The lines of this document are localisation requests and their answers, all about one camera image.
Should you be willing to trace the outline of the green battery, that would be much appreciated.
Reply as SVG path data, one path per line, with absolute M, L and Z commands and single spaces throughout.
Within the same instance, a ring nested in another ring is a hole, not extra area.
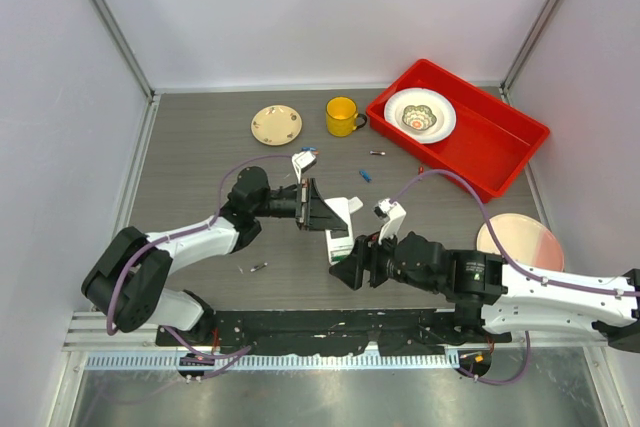
M 331 258 L 331 265 L 335 265 L 343 260 L 345 260 L 348 257 L 348 255 L 342 255 L 342 256 L 334 256 Z

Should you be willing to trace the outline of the white remote control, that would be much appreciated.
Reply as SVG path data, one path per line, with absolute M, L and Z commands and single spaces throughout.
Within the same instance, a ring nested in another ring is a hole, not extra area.
M 363 207 L 359 197 L 336 197 L 326 200 L 326 203 L 347 223 L 347 232 L 325 231 L 327 256 L 329 265 L 334 256 L 348 255 L 354 247 L 352 215 Z

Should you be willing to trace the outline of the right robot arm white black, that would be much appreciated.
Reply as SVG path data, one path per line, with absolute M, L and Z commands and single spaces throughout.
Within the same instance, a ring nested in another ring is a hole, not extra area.
M 448 250 L 411 232 L 403 240 L 360 236 L 329 272 L 352 290 L 394 280 L 444 296 L 458 311 L 453 333 L 465 342 L 485 332 L 560 332 L 639 350 L 636 269 L 617 277 L 554 272 L 477 250 Z

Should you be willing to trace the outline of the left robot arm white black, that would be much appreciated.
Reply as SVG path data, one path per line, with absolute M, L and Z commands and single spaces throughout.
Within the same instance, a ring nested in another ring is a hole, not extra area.
M 244 249 L 260 233 L 262 217 L 292 219 L 302 231 L 348 230 L 314 179 L 272 189 L 267 173 L 251 166 L 239 173 L 220 210 L 200 223 L 154 234 L 120 230 L 85 277 L 81 293 L 106 315 L 113 333 L 155 324 L 178 331 L 190 345 L 203 345 L 213 332 L 210 307 L 193 293 L 166 288 L 166 281 L 201 260 Z

